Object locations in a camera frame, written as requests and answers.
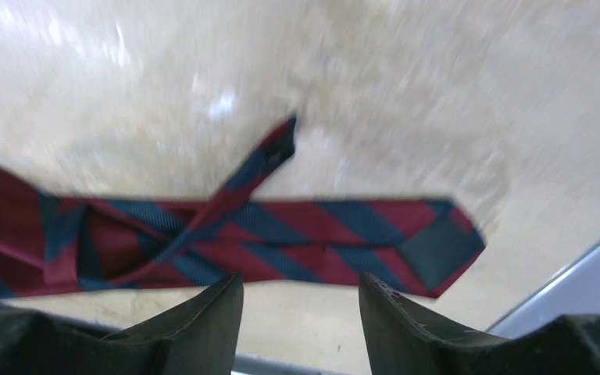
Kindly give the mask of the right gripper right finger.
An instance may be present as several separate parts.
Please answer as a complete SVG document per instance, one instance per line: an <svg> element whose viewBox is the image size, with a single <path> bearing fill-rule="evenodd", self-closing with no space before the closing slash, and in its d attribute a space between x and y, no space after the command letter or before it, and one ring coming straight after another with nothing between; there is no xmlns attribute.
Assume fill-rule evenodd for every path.
<svg viewBox="0 0 600 375"><path fill-rule="evenodd" d="M368 273L359 309L374 374L600 374L600 315L560 316L508 339L450 320Z"/></svg>

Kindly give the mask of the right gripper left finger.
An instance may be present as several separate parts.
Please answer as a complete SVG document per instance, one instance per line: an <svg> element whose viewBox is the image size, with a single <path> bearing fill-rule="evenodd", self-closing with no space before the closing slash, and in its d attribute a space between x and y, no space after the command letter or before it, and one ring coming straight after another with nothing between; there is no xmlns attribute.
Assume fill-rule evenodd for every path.
<svg viewBox="0 0 600 375"><path fill-rule="evenodd" d="M229 374L243 301L231 273L122 330L0 306L0 374Z"/></svg>

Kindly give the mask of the red navy striped tie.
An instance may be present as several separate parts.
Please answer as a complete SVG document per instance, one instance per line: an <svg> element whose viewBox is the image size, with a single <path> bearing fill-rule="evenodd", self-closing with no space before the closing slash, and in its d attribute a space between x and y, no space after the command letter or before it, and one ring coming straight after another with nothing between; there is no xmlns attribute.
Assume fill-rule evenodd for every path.
<svg viewBox="0 0 600 375"><path fill-rule="evenodd" d="M55 197L0 169L0 299L247 282L356 285L364 273L437 298L485 248L446 198L255 202L295 152L268 133L205 201Z"/></svg>

